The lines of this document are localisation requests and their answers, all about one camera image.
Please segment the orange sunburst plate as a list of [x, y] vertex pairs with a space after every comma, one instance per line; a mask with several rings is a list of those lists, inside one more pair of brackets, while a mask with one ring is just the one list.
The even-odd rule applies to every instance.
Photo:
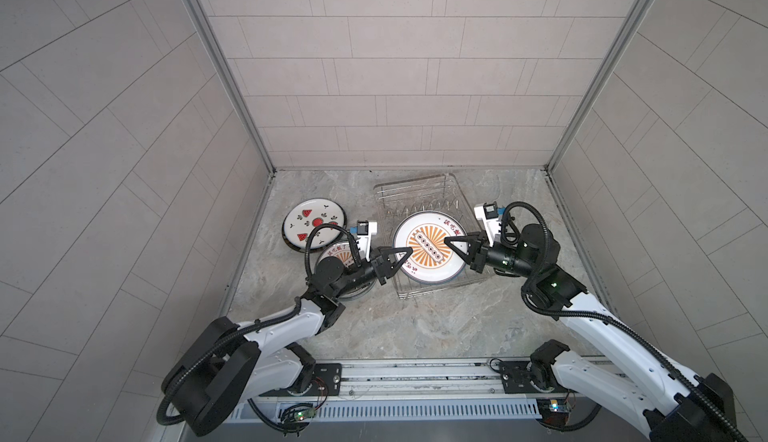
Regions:
[[394, 231], [395, 247], [410, 246], [413, 254], [400, 271], [422, 285], [440, 285], [456, 278], [465, 263], [443, 240], [465, 235], [453, 217], [438, 211], [422, 211], [404, 219]]

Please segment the white plate red rim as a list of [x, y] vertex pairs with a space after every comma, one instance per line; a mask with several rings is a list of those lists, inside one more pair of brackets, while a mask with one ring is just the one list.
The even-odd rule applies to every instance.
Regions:
[[[326, 248], [320, 254], [318, 261], [315, 263], [315, 266], [318, 266], [321, 260], [328, 257], [339, 259], [344, 264], [346, 269], [351, 269], [354, 263], [349, 244], [347, 242], [338, 242], [328, 246], [328, 248]], [[372, 290], [373, 284], [373, 281], [368, 281], [364, 285], [357, 287], [354, 290], [341, 294], [339, 299], [342, 301], [351, 301], [361, 298]]]

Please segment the white watermelon pattern plate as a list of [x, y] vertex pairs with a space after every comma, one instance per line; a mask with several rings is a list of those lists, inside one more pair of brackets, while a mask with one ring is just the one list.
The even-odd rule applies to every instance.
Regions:
[[346, 222], [346, 212], [337, 202], [327, 198], [312, 198], [290, 209], [283, 220], [282, 228], [289, 224], [303, 225], [312, 231], [324, 223], [346, 226]]

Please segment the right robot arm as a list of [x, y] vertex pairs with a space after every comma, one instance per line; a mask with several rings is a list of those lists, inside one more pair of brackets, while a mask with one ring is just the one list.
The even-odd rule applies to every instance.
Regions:
[[551, 232], [529, 224], [508, 246], [484, 232], [445, 238], [471, 269], [522, 277], [525, 305], [562, 322], [597, 348], [619, 374], [551, 340], [531, 356], [540, 389], [559, 385], [621, 417], [651, 441], [742, 441], [730, 386], [675, 362], [616, 318], [557, 263]]

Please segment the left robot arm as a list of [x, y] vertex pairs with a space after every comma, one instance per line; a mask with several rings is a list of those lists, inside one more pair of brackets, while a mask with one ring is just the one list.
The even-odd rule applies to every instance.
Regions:
[[345, 309], [341, 296], [370, 282], [386, 283], [412, 253], [410, 247], [377, 248], [353, 267], [336, 257], [323, 258], [309, 266], [307, 289], [293, 306], [250, 323], [215, 319], [163, 380], [157, 423], [185, 423], [205, 436], [243, 399], [307, 385], [315, 360], [301, 340], [339, 319]]

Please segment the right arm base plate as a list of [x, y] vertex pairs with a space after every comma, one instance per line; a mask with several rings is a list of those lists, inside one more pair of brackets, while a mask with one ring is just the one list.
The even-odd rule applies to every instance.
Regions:
[[547, 370], [532, 361], [504, 361], [496, 364], [506, 394], [548, 393], [555, 385]]

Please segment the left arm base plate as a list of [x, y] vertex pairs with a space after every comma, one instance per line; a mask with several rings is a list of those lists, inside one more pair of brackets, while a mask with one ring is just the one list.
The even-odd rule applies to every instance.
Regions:
[[337, 396], [340, 392], [341, 376], [340, 363], [306, 365], [287, 388], [287, 392], [292, 396]]

